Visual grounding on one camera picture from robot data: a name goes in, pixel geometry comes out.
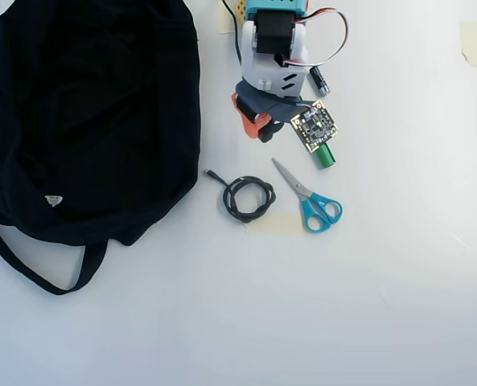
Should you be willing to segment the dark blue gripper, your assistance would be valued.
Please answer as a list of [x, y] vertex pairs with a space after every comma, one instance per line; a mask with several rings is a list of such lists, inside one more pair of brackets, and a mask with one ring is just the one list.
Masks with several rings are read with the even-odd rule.
[[302, 112], [300, 98], [281, 98], [257, 90], [245, 80], [236, 85], [235, 91], [237, 93], [232, 94], [234, 108], [241, 116], [245, 133], [252, 139], [259, 138], [261, 129], [269, 123], [280, 129], [286, 121], [290, 121], [292, 117]]

